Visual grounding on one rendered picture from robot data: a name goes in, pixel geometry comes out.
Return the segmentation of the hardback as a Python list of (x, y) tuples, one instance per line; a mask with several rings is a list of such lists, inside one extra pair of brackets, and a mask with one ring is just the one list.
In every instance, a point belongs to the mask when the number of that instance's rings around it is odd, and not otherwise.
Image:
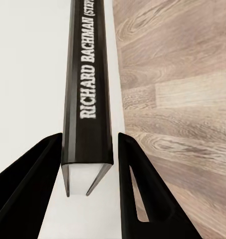
[(88, 197), (114, 165), (104, 0), (71, 0), (61, 169)]

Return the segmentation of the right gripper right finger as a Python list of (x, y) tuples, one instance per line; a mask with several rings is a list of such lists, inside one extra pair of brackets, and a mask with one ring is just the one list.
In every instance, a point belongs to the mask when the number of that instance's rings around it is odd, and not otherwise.
[[(122, 239), (202, 239), (137, 141), (119, 133)], [(149, 219), (138, 220), (130, 166)]]

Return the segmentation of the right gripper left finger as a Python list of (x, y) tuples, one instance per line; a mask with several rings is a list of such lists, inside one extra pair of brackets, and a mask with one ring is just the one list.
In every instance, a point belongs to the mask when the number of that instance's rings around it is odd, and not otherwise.
[(0, 239), (38, 239), (61, 151), (60, 132), (42, 139), (0, 173)]

